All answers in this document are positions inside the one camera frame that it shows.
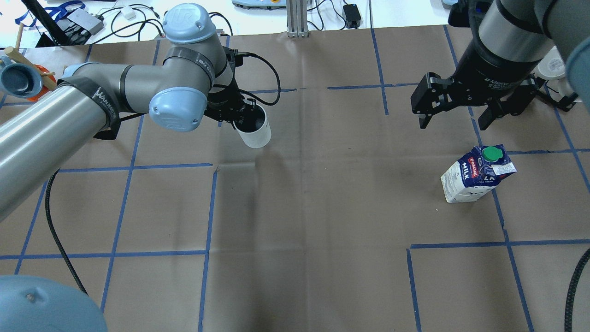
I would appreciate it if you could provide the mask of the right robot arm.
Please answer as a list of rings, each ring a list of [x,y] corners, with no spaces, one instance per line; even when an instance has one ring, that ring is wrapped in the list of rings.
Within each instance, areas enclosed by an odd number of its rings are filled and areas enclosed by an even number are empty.
[[[448,23],[470,28],[472,40],[449,78],[426,73],[411,95],[421,129],[456,107],[485,106],[480,130],[520,115],[537,94],[532,72],[552,47],[574,93],[589,103],[587,0],[459,0]]]

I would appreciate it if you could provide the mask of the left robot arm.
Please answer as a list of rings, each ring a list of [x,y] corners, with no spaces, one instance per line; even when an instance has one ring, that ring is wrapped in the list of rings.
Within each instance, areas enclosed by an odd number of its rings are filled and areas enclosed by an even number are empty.
[[[8,217],[91,138],[116,138],[121,112],[159,126],[196,130],[207,116],[236,130],[264,129],[266,114],[245,99],[207,10],[174,6],[164,16],[171,47],[161,66],[87,62],[68,67],[55,91],[1,126],[1,219]]]

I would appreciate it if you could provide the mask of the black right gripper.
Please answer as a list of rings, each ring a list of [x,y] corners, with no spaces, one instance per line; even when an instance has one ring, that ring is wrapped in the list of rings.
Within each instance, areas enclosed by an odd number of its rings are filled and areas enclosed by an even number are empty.
[[[425,130],[431,119],[457,107],[487,107],[479,130],[496,119],[521,115],[537,94],[532,72],[540,59],[516,62],[495,55],[464,55],[453,75],[428,72],[410,97],[411,110]]]

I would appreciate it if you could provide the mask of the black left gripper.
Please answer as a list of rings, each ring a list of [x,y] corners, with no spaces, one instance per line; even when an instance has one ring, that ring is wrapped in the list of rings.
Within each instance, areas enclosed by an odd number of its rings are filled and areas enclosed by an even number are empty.
[[[204,115],[218,122],[228,122],[236,128],[255,128],[257,102],[245,98],[238,84],[215,84],[217,92],[209,92]]]

